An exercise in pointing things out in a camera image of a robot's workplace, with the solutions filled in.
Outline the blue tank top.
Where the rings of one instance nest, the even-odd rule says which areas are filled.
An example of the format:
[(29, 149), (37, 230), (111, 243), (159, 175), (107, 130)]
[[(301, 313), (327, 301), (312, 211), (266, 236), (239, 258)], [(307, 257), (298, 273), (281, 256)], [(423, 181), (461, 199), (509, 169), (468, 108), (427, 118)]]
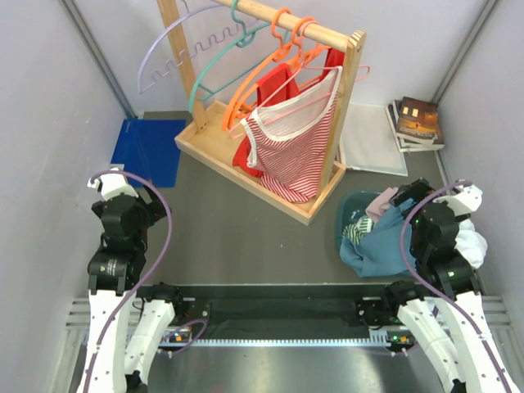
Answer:
[(360, 268), (352, 268), (361, 278), (386, 277), (406, 274), (406, 265), (415, 265), (410, 255), (411, 228), (407, 228), (404, 240), (400, 240), (400, 231), (404, 224), (402, 213), (414, 205), (409, 200), (400, 206), (393, 206), (376, 223), (375, 229), (362, 238), (355, 253), (362, 256)]

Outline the teal plastic hanger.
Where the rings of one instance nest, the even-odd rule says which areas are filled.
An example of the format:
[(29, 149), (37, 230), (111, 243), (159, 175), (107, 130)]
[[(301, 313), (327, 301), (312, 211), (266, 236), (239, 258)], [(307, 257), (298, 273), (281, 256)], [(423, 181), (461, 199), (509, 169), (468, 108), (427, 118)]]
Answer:
[(195, 83), (192, 86), (192, 90), (189, 94), (188, 98), (188, 109), (190, 112), (193, 112), (196, 106), (196, 102), (203, 102), (206, 101), (209, 98), (212, 98), (216, 93), (221, 92), (226, 87), (231, 85), (233, 82), (240, 79), (246, 72), (249, 70), (253, 70), (254, 66), (252, 66), (250, 69), (243, 71), (233, 79), (229, 80), (228, 82), (224, 83), (217, 89), (209, 90), (208, 88), (204, 88), (203, 80), (206, 77), (206, 75), (210, 72), (210, 70), (215, 66), (215, 64), (231, 49), (234, 47), (238, 48), (245, 48), (252, 44), (252, 42), (255, 40), (256, 34), (261, 31), (262, 29), (267, 29), (269, 27), (269, 22), (264, 22), (259, 25), (255, 25), (255, 27), (248, 29), (246, 26), (246, 22), (242, 20), (241, 18), (237, 17), (237, 6), (239, 4), (239, 1), (232, 1), (231, 5), (229, 6), (230, 10), (230, 16), (231, 19), (240, 26), (241, 28), (241, 35), (238, 38), (235, 38), (228, 46), (226, 46), (220, 53), (218, 53), (204, 68), (204, 70), (199, 74), (199, 76), (196, 78)]

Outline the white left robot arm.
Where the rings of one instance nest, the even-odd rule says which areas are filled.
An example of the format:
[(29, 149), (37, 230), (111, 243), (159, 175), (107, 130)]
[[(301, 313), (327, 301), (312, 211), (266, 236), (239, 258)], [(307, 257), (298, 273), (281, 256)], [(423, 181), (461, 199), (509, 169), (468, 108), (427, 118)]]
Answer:
[(129, 184), (132, 177), (114, 168), (88, 183), (102, 196), (92, 210), (103, 231), (88, 263), (90, 319), (79, 392), (146, 392), (165, 330), (186, 313), (185, 304), (175, 298), (175, 287), (144, 283), (150, 276), (143, 269), (147, 231), (170, 213), (152, 184), (135, 178), (151, 198), (145, 201)]

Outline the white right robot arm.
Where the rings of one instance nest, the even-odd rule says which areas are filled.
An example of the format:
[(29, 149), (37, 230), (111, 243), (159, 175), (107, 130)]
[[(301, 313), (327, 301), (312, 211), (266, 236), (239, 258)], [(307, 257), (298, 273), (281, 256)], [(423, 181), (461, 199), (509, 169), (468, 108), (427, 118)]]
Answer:
[(414, 280), (386, 287), (382, 314), (408, 328), (445, 392), (519, 390), (487, 323), (476, 270), (457, 247), (460, 226), (481, 197), (467, 180), (435, 189), (420, 178), (390, 200), (394, 207), (409, 205), (398, 244)]

